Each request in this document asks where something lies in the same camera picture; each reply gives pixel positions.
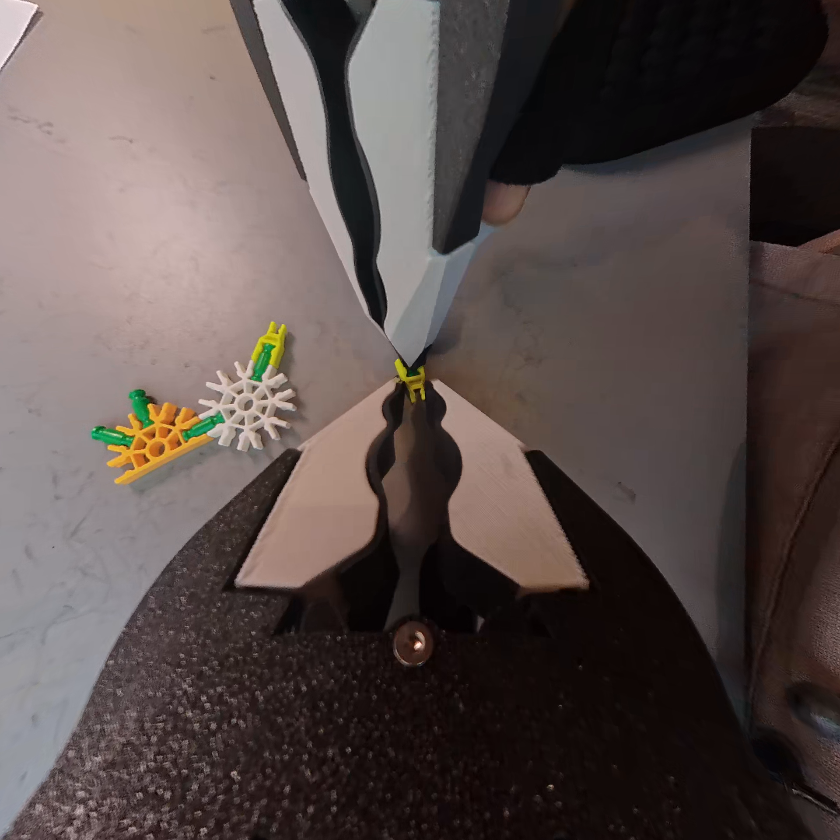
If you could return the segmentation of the person's beige hoodie torso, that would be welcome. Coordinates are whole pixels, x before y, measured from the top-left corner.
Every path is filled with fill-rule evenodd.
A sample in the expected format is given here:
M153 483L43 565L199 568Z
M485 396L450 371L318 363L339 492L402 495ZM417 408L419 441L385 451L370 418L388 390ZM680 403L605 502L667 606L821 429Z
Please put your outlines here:
M749 702L773 775L838 838L838 742L785 690L838 694L838 256L751 244L748 371Z

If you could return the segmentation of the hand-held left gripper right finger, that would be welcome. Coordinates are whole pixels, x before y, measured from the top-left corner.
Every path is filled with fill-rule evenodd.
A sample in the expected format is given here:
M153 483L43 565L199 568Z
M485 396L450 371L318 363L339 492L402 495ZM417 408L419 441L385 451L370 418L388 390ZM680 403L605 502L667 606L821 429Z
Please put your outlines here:
M440 380L445 455L457 477L448 499L455 542L525 592L587 590L589 581L526 457L526 447Z

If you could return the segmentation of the lime green toy connector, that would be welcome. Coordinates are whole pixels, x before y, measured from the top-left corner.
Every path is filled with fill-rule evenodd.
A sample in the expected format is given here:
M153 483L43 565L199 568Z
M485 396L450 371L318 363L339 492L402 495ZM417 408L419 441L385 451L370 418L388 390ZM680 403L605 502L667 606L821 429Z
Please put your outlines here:
M426 393L425 393L425 386L426 386L426 376L424 378L418 378L415 380L407 380L404 377L405 368L417 368L419 366L423 366L423 364L419 364L418 366L411 367L404 363L404 361L400 358L395 360L395 371L398 381L406 388L406 393L411 404L415 404L417 399L421 401L425 401Z

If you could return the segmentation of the black hoodie drawstring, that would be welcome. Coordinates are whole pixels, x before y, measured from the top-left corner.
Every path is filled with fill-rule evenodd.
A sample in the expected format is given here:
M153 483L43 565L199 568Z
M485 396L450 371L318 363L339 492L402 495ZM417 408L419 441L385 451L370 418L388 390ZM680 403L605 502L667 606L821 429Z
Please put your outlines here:
M785 690L794 717L821 738L839 742L839 695L809 681L800 681Z

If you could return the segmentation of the person's right hand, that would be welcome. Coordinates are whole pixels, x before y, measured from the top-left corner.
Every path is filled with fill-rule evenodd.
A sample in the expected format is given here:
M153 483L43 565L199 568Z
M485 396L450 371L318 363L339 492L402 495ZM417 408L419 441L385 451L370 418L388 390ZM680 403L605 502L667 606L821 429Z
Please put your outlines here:
M482 206L482 223L494 228L508 224L520 214L530 190L530 185L488 181Z

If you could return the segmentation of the grey desk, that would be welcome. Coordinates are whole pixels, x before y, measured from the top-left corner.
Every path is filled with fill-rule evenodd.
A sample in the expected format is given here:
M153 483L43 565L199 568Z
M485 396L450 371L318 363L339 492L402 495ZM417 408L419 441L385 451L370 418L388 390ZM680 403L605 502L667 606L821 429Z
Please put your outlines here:
M129 487L90 430L195 406L269 321L296 445L391 377L228 2L39 2L2 71L2 831L140 598L282 450ZM479 247L427 371L541 449L740 669L745 119L563 170Z

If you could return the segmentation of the toy instruction sheet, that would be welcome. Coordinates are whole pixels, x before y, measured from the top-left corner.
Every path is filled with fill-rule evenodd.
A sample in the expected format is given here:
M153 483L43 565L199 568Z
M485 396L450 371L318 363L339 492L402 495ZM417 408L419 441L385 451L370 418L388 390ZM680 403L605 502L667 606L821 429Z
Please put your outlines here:
M1 70L20 45L39 14L39 6L29 1L1 1Z

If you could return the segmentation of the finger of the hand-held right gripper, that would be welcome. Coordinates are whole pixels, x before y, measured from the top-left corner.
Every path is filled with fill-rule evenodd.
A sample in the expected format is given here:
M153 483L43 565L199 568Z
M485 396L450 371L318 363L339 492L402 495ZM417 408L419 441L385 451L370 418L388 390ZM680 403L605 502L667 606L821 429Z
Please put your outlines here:
M494 88L494 3L373 2L348 81L380 213L384 334L421 361L484 237L485 182L469 178Z
M252 5L311 198L365 315L383 332L380 213L348 81L360 22L343 1Z

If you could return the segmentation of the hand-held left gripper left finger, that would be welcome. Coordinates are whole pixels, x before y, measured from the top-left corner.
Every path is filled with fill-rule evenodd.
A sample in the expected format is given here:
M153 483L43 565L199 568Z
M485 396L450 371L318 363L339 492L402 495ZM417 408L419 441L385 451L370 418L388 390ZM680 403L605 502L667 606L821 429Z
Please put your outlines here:
M301 446L237 588L299 591L374 547L387 531L383 477L402 410L403 388L392 379Z

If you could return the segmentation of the toy construction model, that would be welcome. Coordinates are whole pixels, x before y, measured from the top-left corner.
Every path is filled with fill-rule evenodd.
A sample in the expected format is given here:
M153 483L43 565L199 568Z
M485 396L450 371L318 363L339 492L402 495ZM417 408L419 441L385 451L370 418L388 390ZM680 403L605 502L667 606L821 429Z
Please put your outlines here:
M129 485L210 443L247 452L264 447L264 434L279 440L291 426L285 414L297 410L296 393L280 371L286 340L287 325L271 322L246 365L235 363L233 375L218 371L216 381L206 384L215 396L199 402L201 413L132 391L125 425L90 432L112 453L108 467L121 470L114 482Z

